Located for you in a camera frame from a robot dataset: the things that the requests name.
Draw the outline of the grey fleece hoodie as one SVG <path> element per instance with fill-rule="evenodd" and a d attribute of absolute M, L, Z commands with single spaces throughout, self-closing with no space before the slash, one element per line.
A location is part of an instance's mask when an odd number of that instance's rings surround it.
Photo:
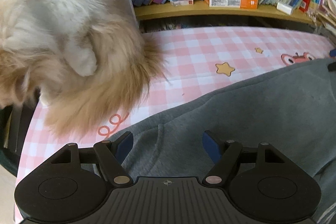
<path fill-rule="evenodd" d="M 214 164 L 210 130 L 226 144 Z M 130 127 L 108 223 L 335 223 L 335 61 L 290 65 Z"/>

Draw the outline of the pink checkered cartoon table mat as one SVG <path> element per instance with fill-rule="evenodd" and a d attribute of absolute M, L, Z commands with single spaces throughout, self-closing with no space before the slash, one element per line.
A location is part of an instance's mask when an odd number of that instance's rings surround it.
<path fill-rule="evenodd" d="M 166 76 L 151 83 L 133 110 L 117 111 L 87 136 L 56 139 L 44 125 L 46 108 L 37 107 L 14 192 L 17 223 L 108 223 L 112 193 L 135 184 L 111 151 L 131 126 L 260 75 L 332 59 L 333 51 L 323 36 L 268 28 L 162 31 L 149 38 L 163 49 Z"/>

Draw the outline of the fluffy cream cat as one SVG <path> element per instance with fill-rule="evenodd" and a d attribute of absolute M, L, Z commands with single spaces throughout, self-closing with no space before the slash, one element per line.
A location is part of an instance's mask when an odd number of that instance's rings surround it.
<path fill-rule="evenodd" d="M 161 76 L 160 47 L 116 0 L 1 0 L 1 106 L 39 90 L 55 135 L 130 111 Z"/>

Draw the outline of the small white box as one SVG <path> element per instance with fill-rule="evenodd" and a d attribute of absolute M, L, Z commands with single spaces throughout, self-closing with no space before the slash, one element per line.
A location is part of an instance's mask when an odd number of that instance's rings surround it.
<path fill-rule="evenodd" d="M 287 15 L 291 15 L 293 13 L 293 10 L 294 10 L 294 8 L 292 6 L 287 5 L 285 3 L 281 3 L 281 2 L 279 2 L 277 4 L 276 9 L 278 11 L 281 11 L 281 12 L 287 14 Z"/>

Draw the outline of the wooden bookshelf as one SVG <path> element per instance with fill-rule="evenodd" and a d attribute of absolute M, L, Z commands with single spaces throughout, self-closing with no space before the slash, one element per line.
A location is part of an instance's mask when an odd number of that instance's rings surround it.
<path fill-rule="evenodd" d="M 142 21 L 149 19 L 171 18 L 176 16 L 191 15 L 244 15 L 259 16 L 263 18 L 275 18 L 294 22 L 313 24 L 311 18 L 299 10 L 294 10 L 291 15 L 278 11 L 274 6 L 259 5 L 256 10 L 231 9 L 223 7 L 209 7 L 205 2 L 196 1 L 193 5 L 174 7 L 170 4 L 149 5 L 134 8 L 131 0 L 118 0 L 126 14 L 134 20 Z"/>

